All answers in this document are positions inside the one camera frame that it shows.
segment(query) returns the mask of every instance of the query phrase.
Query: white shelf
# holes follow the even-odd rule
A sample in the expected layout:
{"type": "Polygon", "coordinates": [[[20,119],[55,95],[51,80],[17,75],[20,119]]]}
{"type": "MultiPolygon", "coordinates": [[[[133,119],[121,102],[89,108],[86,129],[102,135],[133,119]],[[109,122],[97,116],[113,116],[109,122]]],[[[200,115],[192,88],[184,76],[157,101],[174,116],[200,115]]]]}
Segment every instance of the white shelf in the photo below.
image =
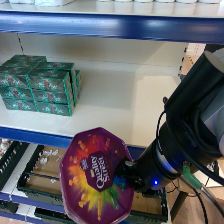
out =
{"type": "Polygon", "coordinates": [[[1,127],[73,137],[103,127],[126,144],[147,146],[155,138],[162,99],[179,77],[92,70],[83,72],[82,93],[72,117],[6,110],[0,100],[1,127]]]}
{"type": "Polygon", "coordinates": [[[99,2],[95,0],[77,0],[60,7],[39,7],[30,4],[0,4],[0,10],[50,12],[50,13],[88,13],[88,14],[122,14],[152,15],[175,17],[224,17],[224,3],[220,4],[183,4],[183,3],[139,3],[139,2],[99,2]]]}

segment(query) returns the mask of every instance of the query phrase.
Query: box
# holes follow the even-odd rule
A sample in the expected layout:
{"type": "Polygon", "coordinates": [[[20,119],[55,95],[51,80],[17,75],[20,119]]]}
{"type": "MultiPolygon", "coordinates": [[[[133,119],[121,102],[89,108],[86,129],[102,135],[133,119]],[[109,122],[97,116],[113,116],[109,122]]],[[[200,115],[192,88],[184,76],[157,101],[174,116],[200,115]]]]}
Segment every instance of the box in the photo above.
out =
{"type": "Polygon", "coordinates": [[[68,94],[68,90],[71,88],[69,73],[66,71],[33,69],[27,77],[32,89],[68,94]]]}
{"type": "Polygon", "coordinates": [[[40,62],[37,69],[49,69],[60,70],[69,72],[70,82],[76,81],[76,72],[74,63],[62,63],[62,62],[40,62]]]}
{"type": "Polygon", "coordinates": [[[3,189],[29,143],[13,141],[0,159],[0,190],[3,189]]]}
{"type": "Polygon", "coordinates": [[[75,70],[75,73],[76,73],[76,76],[75,76],[76,81],[72,82],[74,93],[78,91],[82,83],[80,70],[75,70]]]}
{"type": "Polygon", "coordinates": [[[37,111],[33,100],[15,100],[3,98],[6,109],[8,110],[25,110],[37,111]]]}
{"type": "Polygon", "coordinates": [[[60,103],[69,104],[73,100],[71,88],[66,92],[51,92],[32,89],[33,98],[36,101],[41,101],[45,103],[60,103]]]}
{"type": "Polygon", "coordinates": [[[18,87],[2,87],[0,86],[0,95],[2,98],[33,100],[30,89],[18,87]]]}
{"type": "Polygon", "coordinates": [[[72,116],[74,112],[73,100],[69,104],[36,102],[37,110],[42,113],[72,116]]]}
{"type": "Polygon", "coordinates": [[[11,61],[29,61],[29,62],[46,62],[46,56],[31,56],[31,55],[14,55],[11,61]]]}
{"type": "Polygon", "coordinates": [[[29,88],[26,75],[32,70],[27,68],[10,68],[0,66],[0,86],[15,86],[29,88]]]}
{"type": "Polygon", "coordinates": [[[77,84],[77,87],[79,87],[82,83],[82,77],[81,77],[81,71],[80,70],[75,70],[75,79],[76,79],[76,84],[77,84]]]}
{"type": "Polygon", "coordinates": [[[8,60],[2,66],[10,68],[36,68],[38,64],[39,62],[8,60]]]}
{"type": "Polygon", "coordinates": [[[63,204],[70,219],[112,224],[129,215],[134,187],[115,175],[125,158],[131,160],[125,143],[103,128],[75,135],[59,166],[63,204]]]}

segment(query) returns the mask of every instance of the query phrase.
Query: cable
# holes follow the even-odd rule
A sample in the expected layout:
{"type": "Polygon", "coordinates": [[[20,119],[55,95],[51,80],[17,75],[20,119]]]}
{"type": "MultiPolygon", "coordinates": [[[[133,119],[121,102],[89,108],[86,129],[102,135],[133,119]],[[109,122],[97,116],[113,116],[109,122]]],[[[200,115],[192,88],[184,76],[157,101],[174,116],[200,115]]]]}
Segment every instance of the cable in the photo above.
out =
{"type": "Polygon", "coordinates": [[[218,182],[219,184],[221,184],[222,186],[224,186],[224,179],[221,178],[220,176],[216,176],[213,172],[211,172],[210,170],[208,170],[206,167],[204,167],[199,161],[197,161],[196,159],[194,159],[194,155],[190,155],[190,153],[185,149],[186,147],[182,146],[182,143],[180,143],[179,139],[176,136],[176,133],[173,130],[172,124],[171,124],[171,120],[167,120],[167,126],[168,129],[170,131],[170,134],[173,137],[173,140],[175,141],[175,143],[177,144],[178,148],[180,149],[180,151],[185,155],[186,159],[194,164],[199,170],[201,170],[205,175],[207,175],[208,177],[210,177],[211,179],[213,179],[214,181],[218,182]]]}
{"type": "MultiPolygon", "coordinates": [[[[174,187],[175,187],[174,189],[175,189],[175,190],[178,190],[178,191],[180,192],[179,188],[174,184],[173,181],[172,181],[172,184],[173,184],[174,187]]],[[[197,197],[197,195],[190,195],[190,194],[188,194],[187,197],[194,198],[194,197],[197,197]]]]}
{"type": "Polygon", "coordinates": [[[209,144],[207,144],[205,141],[202,140],[201,136],[200,136],[200,133],[199,133],[199,130],[198,130],[198,119],[199,119],[199,114],[200,114],[200,110],[197,109],[196,112],[195,112],[195,115],[194,115],[194,119],[193,119],[193,126],[194,126],[194,132],[195,132],[195,135],[197,137],[197,144],[198,146],[210,153],[210,154],[213,154],[213,155],[219,155],[220,152],[217,152],[217,149],[209,144]]]}
{"type": "Polygon", "coordinates": [[[224,218],[224,211],[223,211],[222,207],[219,205],[219,203],[215,200],[215,201],[213,201],[213,204],[219,210],[219,212],[222,214],[222,217],[224,218]]]}
{"type": "Polygon", "coordinates": [[[205,224],[208,224],[208,216],[207,216],[207,213],[206,213],[205,205],[204,205],[204,203],[201,199],[201,196],[199,195],[199,193],[194,188],[192,188],[192,190],[195,192],[195,194],[198,197],[198,200],[201,203],[201,207],[202,207],[202,210],[203,210],[203,213],[204,213],[204,218],[205,218],[205,224]]]}
{"type": "Polygon", "coordinates": [[[171,190],[171,191],[167,191],[166,193],[167,193],[167,194],[172,193],[172,192],[174,192],[176,189],[177,189],[177,188],[175,187],[173,190],[171,190]]]}
{"type": "Polygon", "coordinates": [[[157,143],[158,146],[159,146],[159,125],[160,125],[160,121],[161,121],[161,118],[162,118],[163,114],[165,114],[165,111],[163,111],[160,114],[159,119],[158,119],[158,123],[157,123],[157,128],[156,128],[156,143],[157,143]]]}
{"type": "Polygon", "coordinates": [[[195,134],[194,134],[193,130],[191,129],[191,127],[184,120],[181,120],[181,124],[188,130],[188,132],[191,134],[191,137],[194,139],[195,143],[201,150],[206,151],[210,155],[219,156],[220,153],[217,152],[216,150],[210,151],[210,150],[207,150],[203,145],[201,145],[200,141],[197,138],[195,138],[195,134]]]}

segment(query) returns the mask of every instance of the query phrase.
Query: metal shelving unit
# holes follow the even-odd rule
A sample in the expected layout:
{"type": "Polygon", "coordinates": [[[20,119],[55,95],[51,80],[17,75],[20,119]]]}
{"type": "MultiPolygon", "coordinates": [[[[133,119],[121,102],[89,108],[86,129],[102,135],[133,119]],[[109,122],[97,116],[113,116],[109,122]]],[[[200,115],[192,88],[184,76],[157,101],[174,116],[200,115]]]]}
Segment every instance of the metal shelving unit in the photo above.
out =
{"type": "Polygon", "coordinates": [[[150,4],[113,2],[108,6],[95,0],[77,0],[67,6],[47,8],[3,4],[0,31],[224,43],[223,4],[150,4]]]}
{"type": "MultiPolygon", "coordinates": [[[[169,4],[158,2],[141,4],[137,2],[119,3],[77,0],[62,7],[0,4],[0,32],[46,34],[48,36],[43,37],[47,43],[50,43],[51,35],[64,35],[112,38],[110,41],[114,45],[117,45],[118,42],[113,38],[131,39],[132,41],[156,40],[224,44],[223,27],[224,3],[220,5],[181,4],[176,2],[169,4]]],[[[32,41],[29,42],[28,35],[24,34],[19,34],[19,42],[12,45],[10,48],[11,53],[3,52],[6,56],[0,55],[0,61],[3,62],[15,52],[19,53],[21,50],[19,43],[21,46],[23,45],[22,51],[25,54],[32,54],[33,51],[41,54],[41,51],[38,51],[37,48],[31,47],[34,44],[32,41]]],[[[4,43],[8,44],[10,42],[8,37],[11,37],[14,43],[17,41],[16,34],[11,34],[11,36],[3,38],[4,43]]],[[[32,39],[37,42],[40,38],[32,35],[32,39]]],[[[63,38],[54,37],[53,40],[58,44],[63,38]]],[[[71,46],[74,45],[73,40],[67,40],[71,46]]],[[[108,43],[108,41],[104,40],[103,45],[106,46],[108,43]]],[[[94,39],[92,44],[99,46],[97,38],[94,39]]],[[[142,42],[141,44],[142,48],[145,49],[146,45],[142,42]]],[[[162,45],[157,46],[155,51],[162,49],[162,45]]],[[[18,192],[16,189],[18,177],[24,170],[26,162],[30,159],[35,144],[67,148],[76,133],[103,126],[118,135],[127,144],[140,145],[128,146],[132,157],[138,158],[144,149],[143,146],[148,145],[154,138],[156,121],[163,110],[162,103],[158,105],[158,102],[162,100],[163,96],[169,97],[180,82],[177,74],[184,56],[184,53],[181,52],[183,52],[182,49],[185,49],[185,45],[184,43],[179,45],[179,51],[175,52],[171,51],[172,46],[166,46],[161,52],[159,51],[160,54],[167,51],[167,49],[170,50],[170,54],[175,54],[175,58],[180,58],[179,61],[175,59],[171,66],[164,63],[169,55],[161,59],[162,62],[159,66],[158,56],[155,57],[156,59],[150,59],[151,61],[148,64],[145,64],[144,61],[147,61],[148,58],[143,56],[144,64],[141,64],[142,61],[140,60],[136,64],[124,60],[122,61],[123,64],[121,64],[119,60],[122,57],[118,58],[116,63],[110,57],[108,59],[109,63],[108,61],[102,61],[100,57],[96,59],[97,61],[92,60],[92,58],[87,58],[86,61],[83,61],[82,58],[72,58],[77,60],[78,67],[84,70],[84,88],[76,108],[76,115],[71,118],[31,112],[6,111],[2,100],[0,100],[1,118],[4,118],[0,119],[0,137],[34,143],[29,146],[14,173],[0,192],[0,199],[20,203],[19,210],[15,215],[0,213],[0,216],[42,224],[44,222],[34,216],[35,207],[64,212],[64,209],[60,206],[30,200],[25,194],[18,192]],[[98,69],[101,64],[104,69],[109,66],[109,71],[98,69]],[[114,71],[113,68],[116,68],[117,65],[120,67],[117,71],[114,71]],[[132,73],[128,71],[129,74],[127,75],[127,72],[123,69],[126,66],[130,66],[132,73]],[[92,67],[95,69],[94,75],[88,76],[88,71],[92,67]],[[145,72],[148,70],[153,70],[152,74],[145,72]],[[85,77],[87,76],[90,80],[85,83],[85,77]],[[112,87],[109,88],[110,94],[108,94],[108,96],[111,96],[108,98],[109,102],[108,99],[101,98],[100,91],[105,90],[105,88],[101,89],[101,86],[105,82],[113,83],[114,77],[119,76],[125,78],[128,82],[125,83],[123,78],[119,79],[117,83],[122,83],[122,85],[118,86],[116,90],[113,90],[113,85],[111,85],[112,87]],[[126,95],[122,96],[124,86],[126,86],[124,91],[126,95]],[[88,99],[89,96],[92,97],[91,100],[97,99],[95,105],[91,104],[88,99]],[[116,103],[115,98],[119,98],[122,103],[116,103]]],[[[56,59],[67,61],[64,55],[59,55],[60,57],[56,55],[56,59],[54,55],[55,52],[52,51],[52,54],[48,55],[48,57],[52,61],[56,61],[56,59]]]]}

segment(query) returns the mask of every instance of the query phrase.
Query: white packaging on top shelf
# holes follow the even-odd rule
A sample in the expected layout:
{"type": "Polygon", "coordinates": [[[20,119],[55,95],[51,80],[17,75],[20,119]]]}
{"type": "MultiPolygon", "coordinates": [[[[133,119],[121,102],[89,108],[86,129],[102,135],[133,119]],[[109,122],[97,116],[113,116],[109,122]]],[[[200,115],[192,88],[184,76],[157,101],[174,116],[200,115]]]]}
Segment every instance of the white packaging on top shelf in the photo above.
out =
{"type": "Polygon", "coordinates": [[[9,2],[9,0],[0,0],[0,4],[1,3],[7,3],[7,2],[9,2]]]}
{"type": "Polygon", "coordinates": [[[35,0],[35,5],[38,6],[60,6],[66,5],[75,0],[35,0]]]}
{"type": "Polygon", "coordinates": [[[9,2],[11,4],[34,4],[35,0],[9,0],[9,2]]]}

